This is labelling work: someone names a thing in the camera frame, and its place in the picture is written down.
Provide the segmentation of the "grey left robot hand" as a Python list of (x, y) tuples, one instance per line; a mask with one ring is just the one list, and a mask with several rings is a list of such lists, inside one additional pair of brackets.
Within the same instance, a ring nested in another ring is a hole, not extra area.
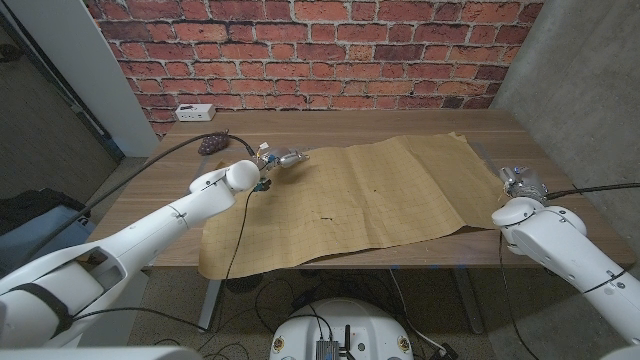
[(287, 147), (272, 147), (264, 142), (256, 153), (257, 165), (261, 172), (268, 172), (275, 167), (289, 168), (299, 162), (309, 159), (309, 156), (299, 150)]

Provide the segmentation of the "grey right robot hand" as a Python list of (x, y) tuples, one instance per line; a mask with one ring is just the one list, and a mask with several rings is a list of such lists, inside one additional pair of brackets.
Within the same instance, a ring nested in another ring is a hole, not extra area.
[(503, 167), (499, 177), (504, 191), (511, 198), (526, 197), (540, 203), (546, 202), (548, 189), (537, 172), (528, 167)]

